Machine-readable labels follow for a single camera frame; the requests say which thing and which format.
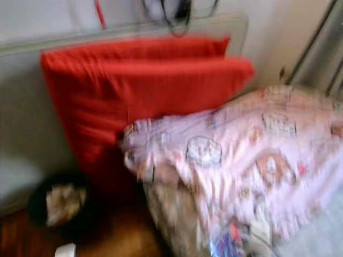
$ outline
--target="black cable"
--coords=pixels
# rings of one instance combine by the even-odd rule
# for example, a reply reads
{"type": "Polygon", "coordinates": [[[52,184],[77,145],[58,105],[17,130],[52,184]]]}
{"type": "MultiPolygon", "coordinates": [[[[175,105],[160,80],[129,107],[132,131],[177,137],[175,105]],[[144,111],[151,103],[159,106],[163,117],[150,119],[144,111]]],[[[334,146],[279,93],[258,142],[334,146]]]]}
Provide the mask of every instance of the black cable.
{"type": "MultiPolygon", "coordinates": [[[[149,18],[150,21],[152,21],[153,23],[156,23],[156,24],[161,24],[160,22],[154,20],[151,15],[150,15],[150,12],[149,12],[149,8],[148,6],[146,5],[146,2],[145,0],[141,0],[141,3],[142,3],[142,7],[146,13],[146,16],[149,18]]],[[[175,37],[182,37],[184,36],[188,30],[189,30],[189,26],[190,26],[190,18],[191,18],[191,9],[192,9],[192,0],[180,0],[179,2],[179,6],[178,6],[178,12],[180,11],[180,8],[181,8],[181,4],[183,4],[183,8],[186,12],[185,16],[180,16],[178,17],[178,13],[176,14],[176,17],[175,19],[176,20],[181,20],[183,17],[185,17],[185,29],[183,32],[181,33],[178,33],[175,31],[175,25],[173,24],[173,22],[168,18],[167,16],[167,12],[166,12],[166,7],[165,7],[165,0],[160,0],[160,3],[161,3],[161,8],[162,8],[162,12],[163,12],[163,18],[164,18],[164,21],[167,23],[167,26],[169,28],[169,31],[175,36],[175,37]]],[[[219,3],[219,0],[214,0],[214,3],[212,5],[212,10],[210,12],[210,14],[208,15],[209,17],[212,16],[214,14],[214,12],[216,11],[217,7],[218,7],[218,3],[219,3]]]]}
{"type": "Polygon", "coordinates": [[[161,2],[161,7],[163,11],[163,16],[164,19],[168,25],[169,31],[175,36],[175,37],[183,37],[185,34],[187,34],[189,30],[189,25],[190,25],[190,19],[191,19],[191,5],[192,1],[191,0],[185,0],[186,3],[186,8],[187,8],[187,15],[186,15],[186,21],[185,21],[185,29],[183,32],[178,33],[175,31],[175,25],[169,20],[166,12],[166,7],[165,7],[165,0],[160,0],[161,2]]]}

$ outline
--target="bedding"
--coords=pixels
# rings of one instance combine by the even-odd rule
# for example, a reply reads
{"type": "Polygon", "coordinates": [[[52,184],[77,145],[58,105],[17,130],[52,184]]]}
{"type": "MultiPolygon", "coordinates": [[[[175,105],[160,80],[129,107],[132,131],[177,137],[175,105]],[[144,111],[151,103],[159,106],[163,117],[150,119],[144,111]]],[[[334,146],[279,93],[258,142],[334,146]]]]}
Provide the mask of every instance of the bedding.
{"type": "MultiPolygon", "coordinates": [[[[152,218],[175,256],[210,257],[192,195],[184,188],[144,183],[152,218]]],[[[280,257],[331,257],[343,252],[343,187],[316,219],[276,248],[280,257]]]]}
{"type": "Polygon", "coordinates": [[[186,186],[208,237],[235,216],[268,222],[276,242],[317,216],[340,186],[342,122],[341,103],[271,86],[219,110],[138,120],[122,148],[139,179],[186,186]]]}
{"type": "Polygon", "coordinates": [[[227,44],[227,39],[125,41],[42,54],[69,143],[99,195],[123,201],[132,195],[135,181],[117,148],[127,125],[217,108],[253,76],[250,61],[224,59],[227,44]]]}

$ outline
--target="pink blanket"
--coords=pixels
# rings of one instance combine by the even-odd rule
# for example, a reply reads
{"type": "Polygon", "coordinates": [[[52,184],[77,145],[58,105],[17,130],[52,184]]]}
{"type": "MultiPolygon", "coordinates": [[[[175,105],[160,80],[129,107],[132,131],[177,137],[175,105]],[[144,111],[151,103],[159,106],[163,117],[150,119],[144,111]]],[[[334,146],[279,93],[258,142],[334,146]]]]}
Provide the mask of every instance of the pink blanket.
{"type": "Polygon", "coordinates": [[[342,106],[272,86],[219,110],[139,120],[126,129],[125,164],[140,180],[184,184],[211,237],[236,217],[287,240],[342,183],[342,106]]]}

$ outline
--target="red pillow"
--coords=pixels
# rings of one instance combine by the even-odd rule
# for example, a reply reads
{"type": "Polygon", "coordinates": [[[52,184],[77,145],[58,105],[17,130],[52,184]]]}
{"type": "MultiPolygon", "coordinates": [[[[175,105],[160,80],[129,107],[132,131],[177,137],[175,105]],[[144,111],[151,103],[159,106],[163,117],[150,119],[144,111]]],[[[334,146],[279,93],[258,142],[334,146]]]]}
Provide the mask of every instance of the red pillow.
{"type": "Polygon", "coordinates": [[[116,196],[132,191],[116,147],[127,125],[216,108],[253,75],[249,61],[222,57],[118,62],[51,52],[41,63],[81,168],[98,191],[116,196]]]}
{"type": "Polygon", "coordinates": [[[54,51],[55,58],[85,60],[165,60],[223,57],[230,38],[213,40],[206,37],[166,37],[132,41],[116,41],[54,51]]]}

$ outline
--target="white object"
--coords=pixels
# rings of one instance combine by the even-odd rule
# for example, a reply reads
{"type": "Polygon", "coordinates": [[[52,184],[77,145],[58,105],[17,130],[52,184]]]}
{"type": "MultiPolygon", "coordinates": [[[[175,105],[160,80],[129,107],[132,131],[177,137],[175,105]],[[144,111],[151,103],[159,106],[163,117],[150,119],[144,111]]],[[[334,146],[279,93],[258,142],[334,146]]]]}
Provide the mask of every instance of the white object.
{"type": "Polygon", "coordinates": [[[266,222],[253,221],[250,224],[249,252],[261,257],[270,257],[270,227],[266,222]]]}
{"type": "Polygon", "coordinates": [[[269,21],[272,24],[270,30],[275,29],[272,39],[274,45],[266,48],[269,55],[265,65],[261,66],[263,72],[258,81],[259,87],[286,82],[332,3],[331,0],[274,2],[283,6],[274,7],[275,12],[269,21]],[[284,20],[277,26],[274,23],[279,16],[283,16],[284,20]],[[285,74],[280,77],[282,68],[285,74]]]}
{"type": "Polygon", "coordinates": [[[75,252],[75,244],[62,245],[56,249],[55,257],[75,257],[75,252]]]}

